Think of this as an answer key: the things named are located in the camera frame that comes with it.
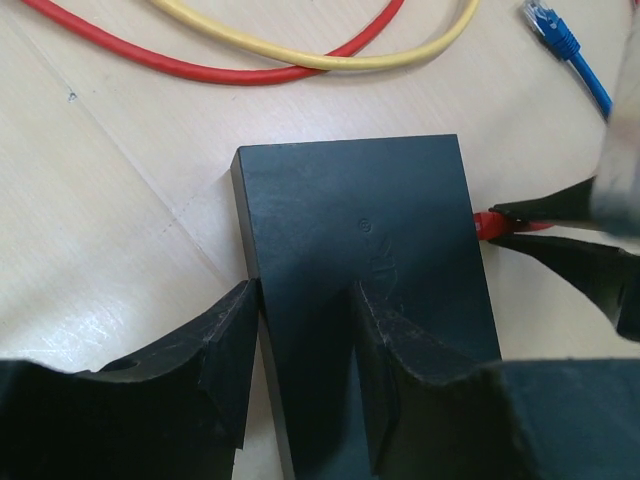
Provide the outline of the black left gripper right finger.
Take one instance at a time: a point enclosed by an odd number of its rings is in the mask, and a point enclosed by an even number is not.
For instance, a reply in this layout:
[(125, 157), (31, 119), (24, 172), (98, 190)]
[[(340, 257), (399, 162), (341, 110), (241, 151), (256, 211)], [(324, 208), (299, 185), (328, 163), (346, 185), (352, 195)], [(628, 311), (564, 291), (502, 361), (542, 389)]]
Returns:
[(363, 283), (352, 322), (372, 472), (382, 479), (635, 479), (639, 364), (479, 363)]

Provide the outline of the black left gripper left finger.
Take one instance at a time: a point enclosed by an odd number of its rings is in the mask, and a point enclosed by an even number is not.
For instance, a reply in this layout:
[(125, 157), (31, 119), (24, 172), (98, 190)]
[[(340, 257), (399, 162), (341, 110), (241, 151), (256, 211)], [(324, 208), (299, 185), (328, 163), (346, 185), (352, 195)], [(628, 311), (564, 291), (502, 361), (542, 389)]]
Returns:
[(228, 479), (244, 442), (258, 286), (96, 372), (1, 364), (5, 479)]

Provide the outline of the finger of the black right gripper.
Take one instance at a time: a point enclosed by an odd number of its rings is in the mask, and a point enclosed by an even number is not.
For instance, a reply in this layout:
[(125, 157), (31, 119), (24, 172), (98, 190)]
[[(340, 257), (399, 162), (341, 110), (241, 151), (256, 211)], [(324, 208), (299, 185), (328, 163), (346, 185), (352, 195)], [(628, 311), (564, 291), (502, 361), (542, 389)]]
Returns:
[(639, 341), (639, 257), (621, 248), (555, 236), (509, 234), (492, 244), (526, 254), (585, 295), (617, 334)]
[(595, 178), (591, 177), (536, 199), (496, 204), (489, 211), (527, 223), (596, 226), (597, 223), (590, 210), (594, 180)]

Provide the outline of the long black network switch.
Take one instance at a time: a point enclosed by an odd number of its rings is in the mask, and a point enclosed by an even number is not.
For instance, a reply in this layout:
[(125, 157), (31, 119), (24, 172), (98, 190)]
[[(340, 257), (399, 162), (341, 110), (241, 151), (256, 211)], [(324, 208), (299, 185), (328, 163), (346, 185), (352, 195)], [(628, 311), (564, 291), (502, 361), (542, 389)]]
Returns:
[(500, 358), (458, 138), (242, 146), (231, 175), (284, 474), (367, 479), (353, 283), (471, 359)]

